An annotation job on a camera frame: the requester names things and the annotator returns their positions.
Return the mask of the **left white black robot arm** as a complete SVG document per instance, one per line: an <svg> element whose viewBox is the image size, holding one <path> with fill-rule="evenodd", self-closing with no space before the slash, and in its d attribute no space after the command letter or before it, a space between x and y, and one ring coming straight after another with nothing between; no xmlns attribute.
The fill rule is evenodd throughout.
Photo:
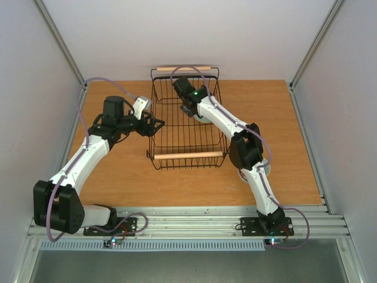
<svg viewBox="0 0 377 283"><path fill-rule="evenodd" d="M108 96L102 113L87 130L82 145L68 163L48 181L33 188L34 222L53 230L75 234L81 228L114 234L121 221L116 209L107 205L84 206L80 191L100 160L130 133L152 137L164 126L148 112L151 100L137 97L133 104L120 96Z"/></svg>

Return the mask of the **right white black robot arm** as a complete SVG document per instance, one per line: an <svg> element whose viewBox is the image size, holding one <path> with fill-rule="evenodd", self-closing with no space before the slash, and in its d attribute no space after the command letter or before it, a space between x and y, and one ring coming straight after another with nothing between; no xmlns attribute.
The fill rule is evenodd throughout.
<svg viewBox="0 0 377 283"><path fill-rule="evenodd" d="M275 198L267 179L263 158L263 138L256 124L238 119L203 85L194 88L187 77L180 77L172 86L182 100L181 109L190 117L204 117L212 122L229 140L229 159L249 184L257 207L259 226L264 234L276 232L285 213Z"/></svg>

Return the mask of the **black wire dish rack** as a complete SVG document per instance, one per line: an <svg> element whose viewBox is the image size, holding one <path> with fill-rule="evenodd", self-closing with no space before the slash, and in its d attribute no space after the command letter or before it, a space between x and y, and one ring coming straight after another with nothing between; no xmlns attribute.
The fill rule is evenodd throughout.
<svg viewBox="0 0 377 283"><path fill-rule="evenodd" d="M195 71L172 67L153 68L151 75L151 112L165 121L165 125L149 139L147 158L155 169L188 169L220 167L229 151L227 137L212 123L200 123L180 108L171 81L186 76L194 88L201 87L207 79L211 94L221 101L219 69L205 67L203 75Z"/></svg>

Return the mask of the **celadon green bowl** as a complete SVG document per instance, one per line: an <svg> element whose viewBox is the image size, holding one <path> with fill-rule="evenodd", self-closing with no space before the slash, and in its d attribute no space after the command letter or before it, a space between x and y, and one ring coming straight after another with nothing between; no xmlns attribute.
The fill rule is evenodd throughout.
<svg viewBox="0 0 377 283"><path fill-rule="evenodd" d="M210 121L208 118L206 118L206 117L204 117L204 116L201 116L201 115L199 115L199 114L195 114L193 117L194 117L198 122L200 122L200 123L211 123L211 121Z"/></svg>

